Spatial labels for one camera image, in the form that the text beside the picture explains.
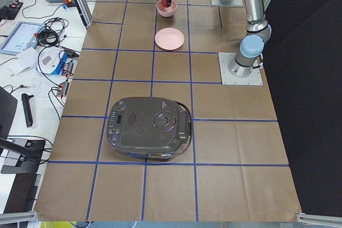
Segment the red yellow apple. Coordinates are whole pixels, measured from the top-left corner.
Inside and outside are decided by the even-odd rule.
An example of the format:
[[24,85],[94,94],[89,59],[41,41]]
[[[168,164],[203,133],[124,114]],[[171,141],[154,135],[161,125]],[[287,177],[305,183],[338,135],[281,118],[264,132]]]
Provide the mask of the red yellow apple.
[[161,5],[164,7],[164,8],[169,8],[172,4],[172,0],[161,0]]

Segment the pink bowl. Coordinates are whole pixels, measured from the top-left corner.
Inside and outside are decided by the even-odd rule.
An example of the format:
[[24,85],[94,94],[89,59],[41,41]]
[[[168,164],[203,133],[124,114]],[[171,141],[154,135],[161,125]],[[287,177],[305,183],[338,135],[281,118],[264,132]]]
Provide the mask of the pink bowl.
[[162,0],[158,1],[156,4],[157,12],[159,15],[165,18],[172,17],[177,10],[177,3],[175,1],[172,1],[170,7],[164,7],[162,5]]

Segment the pink plate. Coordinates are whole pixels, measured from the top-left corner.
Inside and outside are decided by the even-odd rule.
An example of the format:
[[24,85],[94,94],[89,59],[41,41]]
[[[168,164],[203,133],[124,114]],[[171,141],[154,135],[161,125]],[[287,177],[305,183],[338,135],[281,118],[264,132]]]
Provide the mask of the pink plate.
[[156,33],[154,40],[160,48],[173,51],[183,45],[185,38],[183,33],[178,29],[164,28]]

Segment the blue white box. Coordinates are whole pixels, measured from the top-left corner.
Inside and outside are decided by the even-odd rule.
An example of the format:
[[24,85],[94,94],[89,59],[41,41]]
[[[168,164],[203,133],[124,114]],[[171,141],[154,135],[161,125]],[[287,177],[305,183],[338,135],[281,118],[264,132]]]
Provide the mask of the blue white box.
[[38,55],[36,71],[48,75],[59,75],[68,59],[66,52],[57,47],[44,49]]

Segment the dark grey rice cooker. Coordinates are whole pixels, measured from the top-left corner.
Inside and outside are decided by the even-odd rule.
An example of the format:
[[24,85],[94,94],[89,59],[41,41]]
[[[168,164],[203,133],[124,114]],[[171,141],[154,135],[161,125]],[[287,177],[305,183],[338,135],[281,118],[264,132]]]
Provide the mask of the dark grey rice cooker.
[[106,135],[119,153],[135,158],[168,160],[190,147],[193,122],[179,101],[161,97],[127,97],[111,108]]

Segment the near teach pendant tablet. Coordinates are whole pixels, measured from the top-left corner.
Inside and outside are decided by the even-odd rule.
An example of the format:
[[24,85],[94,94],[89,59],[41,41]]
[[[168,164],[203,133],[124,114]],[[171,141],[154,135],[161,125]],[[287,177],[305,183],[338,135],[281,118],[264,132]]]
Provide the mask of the near teach pendant tablet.
[[36,35],[44,24],[20,21],[1,45],[1,54],[15,56],[38,45]]

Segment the black bar tool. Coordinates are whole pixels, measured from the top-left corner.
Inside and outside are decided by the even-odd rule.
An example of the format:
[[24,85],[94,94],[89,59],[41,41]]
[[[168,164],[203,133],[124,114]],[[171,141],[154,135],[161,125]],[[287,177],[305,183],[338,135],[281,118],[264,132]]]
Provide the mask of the black bar tool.
[[32,116],[32,110],[30,107],[30,99],[33,98],[33,95],[28,95],[26,93],[21,94],[21,101],[24,109],[24,115],[26,120],[26,127],[31,127],[33,125],[33,116]]

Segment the black monitor stand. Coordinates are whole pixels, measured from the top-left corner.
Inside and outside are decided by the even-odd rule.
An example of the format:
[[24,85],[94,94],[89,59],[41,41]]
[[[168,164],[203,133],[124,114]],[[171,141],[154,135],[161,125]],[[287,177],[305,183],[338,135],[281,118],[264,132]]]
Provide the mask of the black monitor stand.
[[42,163],[45,140],[7,139],[17,110],[18,100],[1,88],[1,149],[7,150],[2,174],[36,173]]

